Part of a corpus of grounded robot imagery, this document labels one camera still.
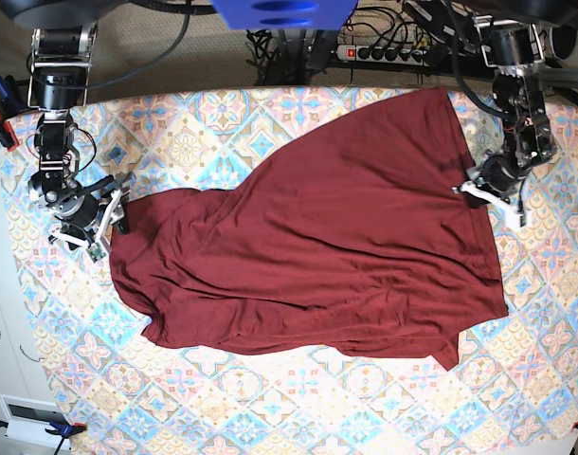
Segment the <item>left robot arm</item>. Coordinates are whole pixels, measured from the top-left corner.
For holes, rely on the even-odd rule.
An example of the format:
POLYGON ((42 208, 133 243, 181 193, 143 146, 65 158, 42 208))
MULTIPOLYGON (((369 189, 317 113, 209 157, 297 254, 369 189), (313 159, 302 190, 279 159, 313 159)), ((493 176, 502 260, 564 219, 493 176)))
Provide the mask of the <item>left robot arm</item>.
POLYGON ((500 209, 506 224, 527 224, 523 188, 533 168, 556 153, 547 116, 542 71, 545 51, 538 30, 568 26, 578 32, 577 1, 468 1, 470 14, 445 8, 453 25, 451 61, 456 81, 478 109, 499 118, 504 131, 498 152, 489 152, 469 170, 458 190, 500 209), (460 69, 461 50, 478 53, 495 75, 494 103, 486 104, 466 84, 460 69))

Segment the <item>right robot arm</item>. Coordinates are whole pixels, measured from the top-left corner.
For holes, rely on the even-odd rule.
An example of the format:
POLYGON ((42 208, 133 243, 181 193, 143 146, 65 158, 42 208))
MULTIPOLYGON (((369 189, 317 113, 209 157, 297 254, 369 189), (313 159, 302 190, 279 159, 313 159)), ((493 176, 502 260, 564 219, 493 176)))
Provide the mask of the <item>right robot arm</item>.
POLYGON ((41 116, 34 135, 38 170, 30 177, 30 199, 59 222, 49 242, 82 248, 96 263, 111 252, 110 226, 126 231, 122 201, 127 186, 107 175, 84 186, 80 152, 74 144, 80 127, 72 108, 86 100, 97 22, 117 1, 0 1, 0 11, 16 26, 33 31, 27 58, 27 106, 41 116))

